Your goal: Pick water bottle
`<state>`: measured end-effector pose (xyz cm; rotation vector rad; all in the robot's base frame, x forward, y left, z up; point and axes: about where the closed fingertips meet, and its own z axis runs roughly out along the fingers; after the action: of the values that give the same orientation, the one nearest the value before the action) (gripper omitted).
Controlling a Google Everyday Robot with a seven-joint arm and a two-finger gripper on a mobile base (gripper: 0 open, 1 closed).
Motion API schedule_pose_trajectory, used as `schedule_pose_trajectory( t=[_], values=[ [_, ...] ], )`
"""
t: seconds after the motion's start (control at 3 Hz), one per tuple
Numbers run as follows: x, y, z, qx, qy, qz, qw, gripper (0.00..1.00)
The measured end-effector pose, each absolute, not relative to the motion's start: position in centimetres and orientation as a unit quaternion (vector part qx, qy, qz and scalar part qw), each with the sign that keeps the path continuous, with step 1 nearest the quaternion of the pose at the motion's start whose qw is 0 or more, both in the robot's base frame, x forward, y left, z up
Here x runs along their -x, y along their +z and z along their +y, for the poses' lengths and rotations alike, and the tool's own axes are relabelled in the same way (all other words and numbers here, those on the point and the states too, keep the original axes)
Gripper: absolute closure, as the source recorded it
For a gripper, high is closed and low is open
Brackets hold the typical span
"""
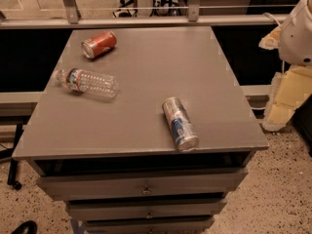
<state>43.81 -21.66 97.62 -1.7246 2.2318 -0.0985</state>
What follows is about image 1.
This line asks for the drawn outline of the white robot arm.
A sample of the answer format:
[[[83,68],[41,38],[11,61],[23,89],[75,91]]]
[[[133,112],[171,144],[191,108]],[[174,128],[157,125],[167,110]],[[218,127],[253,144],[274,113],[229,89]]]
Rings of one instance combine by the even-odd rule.
[[[312,65],[312,0],[300,0],[284,20],[279,57],[289,64]]]

